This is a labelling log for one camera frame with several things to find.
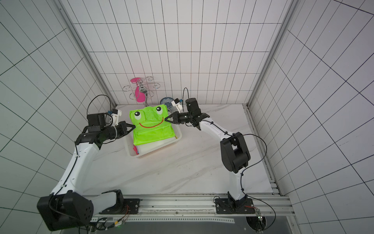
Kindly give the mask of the green frog raincoat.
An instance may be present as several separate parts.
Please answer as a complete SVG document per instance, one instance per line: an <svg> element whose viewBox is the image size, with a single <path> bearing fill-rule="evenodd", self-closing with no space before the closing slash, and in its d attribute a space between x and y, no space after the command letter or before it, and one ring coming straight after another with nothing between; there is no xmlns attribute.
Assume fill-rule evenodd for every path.
<svg viewBox="0 0 374 234"><path fill-rule="evenodd" d="M168 109L164 104L132 110L129 117L135 129L133 144L135 146L153 143L175 137L171 123L165 121Z"/></svg>

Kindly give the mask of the white plastic basket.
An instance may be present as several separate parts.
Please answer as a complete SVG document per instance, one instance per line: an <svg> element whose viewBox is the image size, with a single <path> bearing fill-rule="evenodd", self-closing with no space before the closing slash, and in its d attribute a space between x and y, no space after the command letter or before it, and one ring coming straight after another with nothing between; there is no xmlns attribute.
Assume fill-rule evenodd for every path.
<svg viewBox="0 0 374 234"><path fill-rule="evenodd" d="M132 157L141 157L149 153L152 153L154 151L158 151L162 148L165 148L171 144L174 144L182 138L182 132L178 125L174 125L173 130L175 133L175 137L171 137L165 140L160 140L160 141L143 144L139 146L135 146L133 144L133 135L131 133L123 138L126 152L128 155Z"/></svg>

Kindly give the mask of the pink rabbit raincoat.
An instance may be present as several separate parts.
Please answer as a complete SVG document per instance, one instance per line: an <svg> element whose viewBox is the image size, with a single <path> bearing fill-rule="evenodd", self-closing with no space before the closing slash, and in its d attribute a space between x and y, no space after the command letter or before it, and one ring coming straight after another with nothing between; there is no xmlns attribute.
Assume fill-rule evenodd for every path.
<svg viewBox="0 0 374 234"><path fill-rule="evenodd" d="M136 147L135 145L133 146L133 150L135 151L136 155L139 154L139 153L138 153L138 149L137 149L137 147Z"/></svg>

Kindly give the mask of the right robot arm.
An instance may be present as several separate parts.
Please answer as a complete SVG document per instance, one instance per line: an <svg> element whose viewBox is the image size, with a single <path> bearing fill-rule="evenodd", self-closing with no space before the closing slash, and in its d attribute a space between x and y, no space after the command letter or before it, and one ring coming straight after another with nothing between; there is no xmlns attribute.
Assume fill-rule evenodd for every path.
<svg viewBox="0 0 374 234"><path fill-rule="evenodd" d="M222 163L230 172L228 203L233 209L244 206L247 197L243 192L241 179L250 161L250 153L244 135L240 132L233 133L227 131L214 122L208 114L201 111L195 98L187 99L186 112L179 99L173 100L171 105L171 114L165 118L166 122L172 124L189 123L193 127L209 134L213 139L219 141Z"/></svg>

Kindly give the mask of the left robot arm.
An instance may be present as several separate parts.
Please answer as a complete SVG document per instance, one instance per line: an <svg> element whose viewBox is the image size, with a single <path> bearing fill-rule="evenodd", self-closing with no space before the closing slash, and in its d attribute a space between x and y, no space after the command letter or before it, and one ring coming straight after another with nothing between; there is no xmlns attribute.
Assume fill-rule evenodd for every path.
<svg viewBox="0 0 374 234"><path fill-rule="evenodd" d="M88 226L92 217L110 211L119 214L126 205L120 190L92 199L82 195L89 168L101 147L131 133L136 126L119 121L121 112L88 114L88 125L74 143L74 152L63 176L51 194L41 197L37 209L50 231Z"/></svg>

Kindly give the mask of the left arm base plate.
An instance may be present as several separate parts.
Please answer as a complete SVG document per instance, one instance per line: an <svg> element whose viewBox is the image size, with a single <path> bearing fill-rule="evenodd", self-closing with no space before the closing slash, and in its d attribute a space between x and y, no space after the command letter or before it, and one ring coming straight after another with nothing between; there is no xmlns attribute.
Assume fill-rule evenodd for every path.
<svg viewBox="0 0 374 234"><path fill-rule="evenodd" d="M136 215L139 212L140 199L124 199L119 205L107 208L100 212L101 215Z"/></svg>

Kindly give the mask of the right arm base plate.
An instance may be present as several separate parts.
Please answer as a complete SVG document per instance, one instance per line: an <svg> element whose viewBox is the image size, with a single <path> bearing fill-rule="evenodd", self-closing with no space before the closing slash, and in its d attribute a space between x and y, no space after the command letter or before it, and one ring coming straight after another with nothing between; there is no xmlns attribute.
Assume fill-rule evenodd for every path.
<svg viewBox="0 0 374 234"><path fill-rule="evenodd" d="M239 202L231 199L215 198L216 213L219 215L232 214L255 214L255 207L252 199L246 199Z"/></svg>

